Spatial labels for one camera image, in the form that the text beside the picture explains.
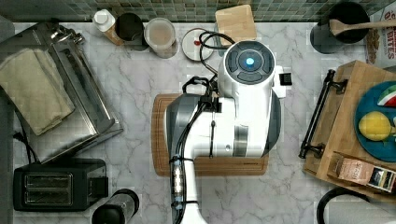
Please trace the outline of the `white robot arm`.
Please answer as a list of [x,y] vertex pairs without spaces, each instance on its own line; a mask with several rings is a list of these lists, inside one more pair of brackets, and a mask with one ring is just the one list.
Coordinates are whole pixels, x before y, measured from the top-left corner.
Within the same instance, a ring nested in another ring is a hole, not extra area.
[[196,158],[260,158],[274,147],[281,128],[279,74],[269,48],[239,41],[224,53],[218,79],[204,80],[205,94],[184,92],[166,107],[173,224],[206,224],[197,198]]

